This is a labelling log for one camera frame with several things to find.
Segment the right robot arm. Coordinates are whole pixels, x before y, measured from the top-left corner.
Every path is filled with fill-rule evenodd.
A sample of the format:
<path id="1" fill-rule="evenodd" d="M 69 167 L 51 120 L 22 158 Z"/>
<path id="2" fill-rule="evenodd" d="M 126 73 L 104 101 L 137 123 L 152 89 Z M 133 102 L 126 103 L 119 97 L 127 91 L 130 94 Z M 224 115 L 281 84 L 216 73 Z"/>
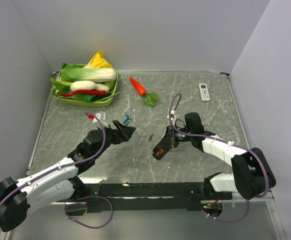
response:
<path id="1" fill-rule="evenodd" d="M 184 116 L 182 128 L 174 123 L 168 125 L 163 138 L 153 148 L 152 155 L 156 160 L 161 160 L 182 142 L 190 142 L 194 148 L 224 161 L 232 168 L 232 173 L 217 172 L 204 179 L 203 191 L 209 199 L 215 199 L 221 193 L 238 193 L 244 199 L 251 200 L 277 184 L 259 148 L 246 150 L 235 147 L 232 142 L 222 142 L 213 132 L 205 130 L 196 112 Z"/>

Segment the black remote control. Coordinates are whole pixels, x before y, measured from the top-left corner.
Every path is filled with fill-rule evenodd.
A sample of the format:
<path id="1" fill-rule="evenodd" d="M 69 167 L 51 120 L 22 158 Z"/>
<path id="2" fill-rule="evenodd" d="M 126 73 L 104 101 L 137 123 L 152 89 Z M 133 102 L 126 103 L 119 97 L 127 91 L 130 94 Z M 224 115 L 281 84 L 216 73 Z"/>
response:
<path id="1" fill-rule="evenodd" d="M 152 150 L 152 156 L 156 160 L 160 161 L 169 150 L 170 150 L 169 148 L 154 148 Z"/>

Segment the red battery cluster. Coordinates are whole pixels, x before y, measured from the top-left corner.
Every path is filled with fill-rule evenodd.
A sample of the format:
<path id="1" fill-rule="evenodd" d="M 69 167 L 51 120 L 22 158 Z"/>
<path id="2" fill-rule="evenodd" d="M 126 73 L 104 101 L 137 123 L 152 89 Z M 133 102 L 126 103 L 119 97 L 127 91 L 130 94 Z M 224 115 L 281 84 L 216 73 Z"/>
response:
<path id="1" fill-rule="evenodd" d="M 156 155 L 157 155 L 157 156 L 160 156 L 163 152 L 164 152 L 164 150 L 161 148 L 161 149 L 156 153 Z"/>

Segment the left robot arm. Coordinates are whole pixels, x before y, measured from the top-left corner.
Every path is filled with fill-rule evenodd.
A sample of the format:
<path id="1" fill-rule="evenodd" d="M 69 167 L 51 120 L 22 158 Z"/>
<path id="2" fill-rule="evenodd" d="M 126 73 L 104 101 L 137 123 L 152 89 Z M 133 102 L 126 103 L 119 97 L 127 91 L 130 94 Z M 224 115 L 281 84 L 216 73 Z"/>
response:
<path id="1" fill-rule="evenodd" d="M 54 165 L 36 174 L 0 182 L 0 229 L 9 232 L 35 211 L 51 203 L 79 201 L 85 193 L 79 175 L 90 169 L 110 146 L 127 142 L 135 127 L 113 120 L 115 128 L 101 125 L 91 130 L 78 146 Z"/>

